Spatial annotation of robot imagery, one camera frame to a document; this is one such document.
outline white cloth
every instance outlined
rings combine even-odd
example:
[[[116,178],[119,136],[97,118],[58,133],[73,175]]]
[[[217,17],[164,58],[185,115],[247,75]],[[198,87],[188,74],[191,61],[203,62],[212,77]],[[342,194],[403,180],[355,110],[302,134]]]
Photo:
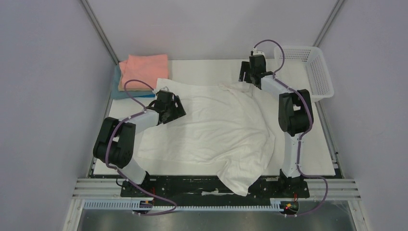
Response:
[[[217,172],[234,193],[248,194],[268,166],[275,136],[247,83],[194,86],[158,79],[157,88],[178,95],[186,115],[144,131],[138,157],[210,164],[225,161]]]

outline metal floor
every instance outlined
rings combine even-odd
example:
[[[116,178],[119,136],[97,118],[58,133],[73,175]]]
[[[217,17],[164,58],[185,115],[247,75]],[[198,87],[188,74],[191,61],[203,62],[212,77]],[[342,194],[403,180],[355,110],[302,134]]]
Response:
[[[317,203],[300,202],[300,212]],[[139,217],[131,211],[83,210],[79,231],[355,231],[347,202],[326,202],[316,212],[284,218],[277,212],[175,212]]]

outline laundry basket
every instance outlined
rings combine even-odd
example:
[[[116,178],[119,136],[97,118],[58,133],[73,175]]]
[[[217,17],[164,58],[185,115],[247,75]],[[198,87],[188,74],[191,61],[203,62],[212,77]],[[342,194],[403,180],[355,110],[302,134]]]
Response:
[[[319,48],[309,46],[282,46],[282,48],[286,61],[293,60],[303,63],[309,81],[310,98],[313,102],[334,95],[332,80],[323,58],[323,52]],[[279,47],[275,47],[274,55],[275,59],[282,59]]]

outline white table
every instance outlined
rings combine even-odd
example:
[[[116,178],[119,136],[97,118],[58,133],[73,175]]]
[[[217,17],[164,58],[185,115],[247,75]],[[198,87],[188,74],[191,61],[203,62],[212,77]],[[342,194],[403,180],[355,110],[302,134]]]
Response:
[[[174,60],[169,61],[170,79],[192,85],[211,86],[220,82],[232,83],[238,81],[243,60]],[[268,60],[267,67],[273,71],[278,66],[275,60]],[[281,71],[281,79],[295,89],[308,89],[306,71],[300,62],[285,62]],[[153,98],[138,98],[148,105]],[[316,106],[312,105],[314,123],[312,130],[305,136],[304,152],[301,159],[302,170],[309,175],[335,175],[332,159],[327,147],[320,118]],[[131,99],[113,100],[109,116],[113,118],[126,117],[142,110],[142,107]],[[278,100],[271,102],[270,116],[276,117],[273,125],[275,148],[267,169],[263,175],[279,175],[284,159],[285,140],[278,125]],[[151,175],[215,175],[224,162],[208,165],[187,164],[172,161],[152,160],[135,157],[138,164]],[[94,175],[117,175],[105,164],[97,160]]]

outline metal frame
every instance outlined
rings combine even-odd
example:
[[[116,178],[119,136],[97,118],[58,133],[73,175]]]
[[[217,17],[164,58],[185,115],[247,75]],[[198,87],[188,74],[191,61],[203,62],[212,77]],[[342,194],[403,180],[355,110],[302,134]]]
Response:
[[[360,209],[361,197],[357,185],[353,179],[327,179],[329,183],[329,193],[327,201],[348,201],[351,214],[357,227],[357,231],[367,231],[364,217]],[[322,180],[306,179],[309,187],[309,198],[299,198],[299,201],[318,201],[325,191],[325,184]],[[64,231],[75,231],[79,224],[84,205],[88,202],[101,202],[104,205],[117,203],[138,203],[139,201],[150,201],[151,197],[123,198],[120,197],[121,188],[116,185],[115,179],[78,179],[71,200],[71,205],[64,223]],[[180,207],[181,211],[271,211],[277,212],[276,205],[281,201],[291,201],[292,198],[271,198],[271,206],[234,206],[234,207]],[[87,209],[98,209],[98,206],[87,207]],[[153,207],[152,210],[166,210],[169,206]],[[116,210],[132,210],[131,206],[121,206]]]
[[[79,0],[90,21],[92,22],[93,26],[95,27],[99,37],[101,38],[102,42],[104,43],[105,47],[107,48],[113,62],[118,64],[119,60],[110,45],[105,33],[103,32],[95,14],[92,11],[87,0]],[[323,25],[319,35],[317,36],[313,46],[318,47],[321,42],[323,41],[325,35],[327,34],[328,30],[330,29],[334,19],[336,18],[338,12],[340,11],[341,7],[343,6],[345,0],[337,0],[336,4],[334,5],[330,15],[328,16],[325,24]],[[109,111],[112,105],[112,99],[109,99],[109,102],[106,107],[105,117],[109,115]],[[326,116],[323,110],[323,107],[320,102],[316,103],[318,115],[320,116],[321,124],[323,127],[323,131],[325,134],[325,138],[327,141],[327,145],[333,160],[333,165],[335,168],[340,168],[339,163],[339,156],[337,147],[333,141],[330,127],[327,123]],[[93,161],[90,165],[90,169],[93,168],[95,162]],[[309,187],[310,198],[299,198],[302,201],[318,201],[322,198],[324,194],[325,184],[321,180],[306,180]],[[365,219],[362,212],[362,205],[361,205],[361,197],[358,192],[356,183],[353,179],[327,179],[329,183],[329,194],[327,196],[327,201],[348,201],[350,211],[353,217],[353,221],[357,231],[368,231],[367,225],[365,223]],[[124,202],[124,203],[132,203],[137,202],[139,200],[152,200],[151,197],[143,197],[143,198],[122,198],[120,197],[121,188],[119,188],[116,183],[115,179],[78,179],[76,183],[76,187],[73,193],[73,197],[71,200],[71,204],[69,207],[68,215],[66,217],[66,221],[64,223],[64,231],[76,231],[79,220],[81,217],[82,210],[84,209],[85,203],[88,201],[95,201],[95,200],[102,200],[104,203],[115,203],[115,202]],[[292,198],[279,198],[274,199],[271,198],[271,205],[285,200],[292,200]],[[131,209],[130,207],[122,207],[121,209]],[[181,210],[189,210],[191,208],[180,208]],[[205,207],[194,208],[195,210],[200,209],[208,209]],[[233,208],[235,210],[256,210],[256,208],[252,207],[240,207],[240,208]],[[273,206],[271,208],[262,208],[262,209],[270,209],[269,211],[273,211]]]

